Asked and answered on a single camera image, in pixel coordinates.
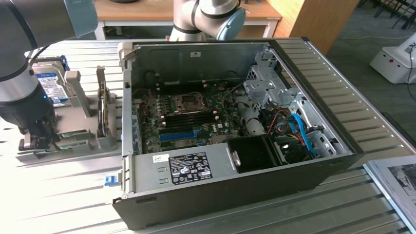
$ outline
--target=ribbed metal table surface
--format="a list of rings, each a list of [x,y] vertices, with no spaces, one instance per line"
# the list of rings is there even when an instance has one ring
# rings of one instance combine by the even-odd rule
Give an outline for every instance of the ribbed metal table surface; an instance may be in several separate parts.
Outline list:
[[[368,154],[351,170],[330,177],[312,191],[135,233],[410,233],[362,165],[371,159],[412,155],[415,149],[314,46],[299,38],[278,42]],[[120,98],[118,44],[119,41],[62,42],[43,55],[67,56],[91,95],[98,89],[96,66],[106,66],[107,86]],[[118,106],[122,117],[122,102]],[[84,156],[16,167],[11,139],[18,139],[19,133],[6,122],[0,122],[0,127],[0,170],[7,175],[7,194],[0,195],[7,216],[0,232],[132,233],[107,203],[115,191],[103,189],[104,175],[122,168],[122,157]],[[120,135],[122,119],[118,127]],[[272,181],[271,186],[279,186],[279,182]]]

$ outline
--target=wooden table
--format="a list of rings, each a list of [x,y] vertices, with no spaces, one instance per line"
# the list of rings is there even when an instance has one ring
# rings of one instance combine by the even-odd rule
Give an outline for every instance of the wooden table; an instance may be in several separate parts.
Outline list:
[[[106,26],[174,26],[174,0],[140,0],[128,4],[96,0],[95,5],[99,15],[96,40],[106,40]],[[250,4],[242,2],[242,7],[247,10],[242,37],[259,34],[259,30],[264,38],[274,37],[282,19],[274,7],[267,1],[255,0]]]

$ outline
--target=black ram slot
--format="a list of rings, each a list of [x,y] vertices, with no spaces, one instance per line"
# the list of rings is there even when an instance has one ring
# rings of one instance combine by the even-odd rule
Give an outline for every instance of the black ram slot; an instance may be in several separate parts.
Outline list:
[[[215,122],[215,116],[211,112],[183,114],[166,117],[167,127],[180,127],[186,125],[202,125]]]
[[[170,134],[170,133],[182,133],[191,132],[194,129],[191,126],[178,127],[178,128],[166,128],[159,130],[159,134]]]
[[[188,94],[194,92],[204,92],[204,85],[203,83],[198,84],[187,84],[187,85],[163,85],[160,87],[160,94],[163,95],[180,95]]]

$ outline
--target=sticker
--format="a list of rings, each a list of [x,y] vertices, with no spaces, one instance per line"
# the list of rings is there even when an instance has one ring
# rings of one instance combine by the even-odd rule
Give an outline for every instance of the sticker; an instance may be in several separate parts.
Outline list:
[[[36,74],[39,83],[44,87],[47,96],[51,98],[54,104],[63,103],[68,101],[68,96],[64,87],[58,84],[58,74],[56,73],[42,73]]]
[[[174,184],[186,184],[212,178],[206,152],[170,157]]]
[[[154,163],[167,162],[170,160],[170,155],[154,155]]]
[[[199,58],[202,56],[202,52],[191,52],[191,58]]]

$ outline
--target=table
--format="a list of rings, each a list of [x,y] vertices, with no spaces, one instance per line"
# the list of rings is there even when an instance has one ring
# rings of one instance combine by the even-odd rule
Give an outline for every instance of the table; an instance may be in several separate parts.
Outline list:
[[[174,0],[140,0],[128,4],[96,0],[95,6],[99,15],[96,40],[106,40],[106,26],[174,26]],[[274,7],[267,1],[255,0],[251,0],[250,4],[242,2],[242,7],[247,10],[244,26],[262,26],[264,28],[262,36],[274,37],[282,19]],[[246,31],[244,37],[250,37],[251,29],[243,28],[243,31]]]
[[[312,191],[280,197],[170,225],[144,233],[286,233],[410,234],[400,217],[362,165],[378,158],[416,153],[402,134],[328,62],[315,46],[300,38],[278,39],[294,63],[330,105],[367,155],[350,170],[330,177]],[[88,94],[98,89],[95,69],[106,65],[107,86],[122,97],[123,74],[118,41],[72,41],[50,47],[44,56],[67,55],[70,67],[83,74]],[[284,74],[290,83],[294,81]],[[122,116],[122,100],[118,116]],[[0,152],[11,146],[14,126],[0,123]],[[122,120],[118,135],[122,134]],[[103,189],[104,175],[122,168],[120,155],[62,158],[52,162],[11,166],[14,155],[0,156],[4,195],[2,233],[131,234]],[[8,218],[18,218],[18,223]]]

